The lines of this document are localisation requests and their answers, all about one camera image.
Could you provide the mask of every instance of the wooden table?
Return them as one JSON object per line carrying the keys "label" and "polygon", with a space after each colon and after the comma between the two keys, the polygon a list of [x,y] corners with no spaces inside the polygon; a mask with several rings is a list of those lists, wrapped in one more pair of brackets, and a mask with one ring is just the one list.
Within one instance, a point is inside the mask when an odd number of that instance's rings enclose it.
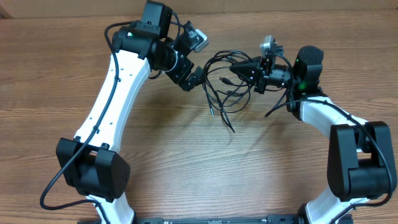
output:
{"label": "wooden table", "polygon": [[[55,146],[87,117],[109,66],[103,30],[138,17],[0,20],[0,223],[93,220],[92,205],[46,211],[44,187],[59,170]],[[398,11],[266,12],[182,15],[219,50],[260,55],[272,34],[294,60],[302,46],[324,50],[321,86],[335,103],[385,121],[398,146]],[[175,29],[170,31],[174,37]],[[222,88],[215,73],[211,81]],[[231,115],[236,134],[211,117],[199,86],[182,91],[167,76],[148,80],[124,130],[131,166],[127,199],[139,217],[258,217],[295,213],[327,186],[328,140],[286,110],[265,119],[282,93],[252,95]],[[61,178],[46,203],[82,199]],[[353,212],[356,223],[396,223],[398,197]]]}

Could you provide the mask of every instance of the wire bundle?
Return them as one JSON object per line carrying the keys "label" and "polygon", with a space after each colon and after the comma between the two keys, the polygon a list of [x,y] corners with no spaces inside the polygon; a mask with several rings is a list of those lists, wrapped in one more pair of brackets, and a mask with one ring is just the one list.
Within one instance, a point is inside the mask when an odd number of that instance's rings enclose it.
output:
{"label": "wire bundle", "polygon": [[[210,58],[207,63],[205,64],[204,68],[203,68],[203,75],[205,77],[205,81],[202,84],[203,90],[206,93],[206,97],[209,103],[209,107],[210,107],[210,111],[213,114],[213,108],[218,110],[220,112],[221,118],[223,119],[224,123],[235,133],[235,130],[232,127],[231,122],[229,121],[228,115],[227,114],[231,114],[231,113],[237,113],[241,110],[243,110],[246,105],[249,103],[251,94],[250,94],[250,89],[252,88],[252,85],[249,84],[249,82],[247,82],[247,80],[244,79],[243,76],[238,75],[238,78],[241,80],[241,83],[236,85],[234,83],[232,83],[231,81],[229,81],[227,78],[222,78],[223,83],[227,84],[227,85],[231,85],[236,87],[233,91],[228,91],[227,93],[220,91],[220,90],[215,90],[213,85],[210,83],[208,75],[212,72],[215,72],[217,70],[220,69],[224,69],[224,68],[229,68],[227,66],[225,67],[219,67],[219,68],[215,68],[209,71],[210,67],[217,62],[227,62],[230,63],[231,65],[236,64],[237,62],[239,62],[237,59],[240,60],[244,60],[246,62],[252,62],[252,58],[249,57],[247,54],[245,54],[244,52],[238,51],[238,50],[222,50],[220,52],[218,52],[217,54],[214,55],[214,57]],[[242,87],[246,87],[246,90],[244,92],[238,93],[239,89]],[[213,95],[215,97],[213,97],[207,88],[210,88],[211,92],[213,93]],[[226,95],[224,100],[221,100],[220,95]],[[229,108],[234,106],[235,104],[239,103],[244,96],[249,95],[246,103],[238,110],[235,111],[226,111],[225,108]],[[231,97],[235,97],[238,98],[237,100],[235,100],[233,103],[231,103],[230,105],[225,105],[226,101],[231,98]]]}

